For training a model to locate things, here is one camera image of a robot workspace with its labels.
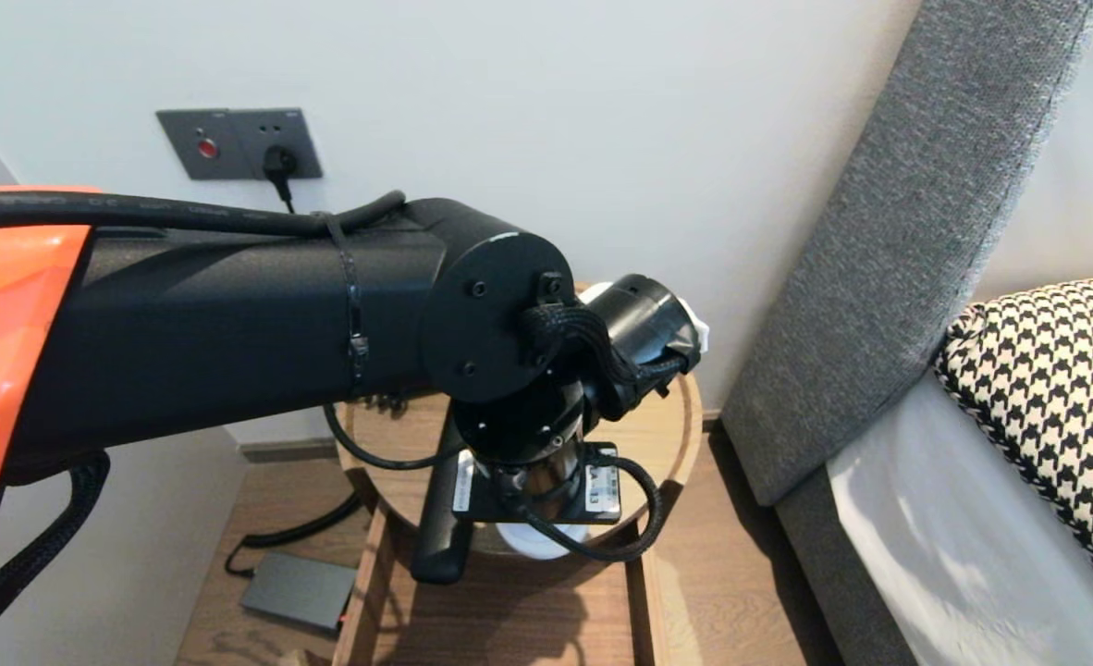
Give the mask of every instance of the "wall outlet panel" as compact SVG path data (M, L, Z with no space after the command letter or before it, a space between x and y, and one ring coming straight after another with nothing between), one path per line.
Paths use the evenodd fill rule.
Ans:
M296 155L296 177L321 177L321 162L309 138L309 126L301 109L247 109L231 110L234 132L243 143L243 152L250 161L255 177L262 174L262 154L270 147L283 147Z
M296 155L292 178L321 177L304 110L169 109L156 118L192 180L267 180L262 155L270 147Z
M156 110L161 127L173 144L180 165L192 180L237 180L256 177L250 168L243 143L234 132L234 122L226 109ZM199 145L209 139L218 155L205 157Z

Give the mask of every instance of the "white object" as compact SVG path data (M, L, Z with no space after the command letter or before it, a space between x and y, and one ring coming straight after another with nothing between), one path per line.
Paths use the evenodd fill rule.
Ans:
M611 287L611 282L597 282L592 287L588 287L579 294L579 300L584 301L584 304L591 303L591 301L597 300L597 296L603 294ZM692 324L694 324L694 330L698 332L698 347L700 353L706 354L712 350L712 326L707 322L700 319L697 315L694 314L694 308L691 307L690 303L686 303L686 299L682 296L678 297L678 303L682 304L682 307L686 309L686 315L691 317Z
M588 536L587 525L555 525L555 527L577 541ZM557 560L567 554L567 549L538 534L538 530L526 523L498 523L496 534L502 535L505 544L509 544L509 548L532 560Z
M931 375L826 463L919 663L1093 663L1093 568Z

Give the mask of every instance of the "bed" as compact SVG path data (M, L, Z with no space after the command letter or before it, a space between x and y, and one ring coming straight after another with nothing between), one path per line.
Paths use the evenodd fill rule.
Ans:
M1057 496L1093 471L1039 452L1044 486L945 365L1092 34L1093 0L924 1L724 408L847 663L1093 663L1093 544ZM969 395L1019 363L991 360Z

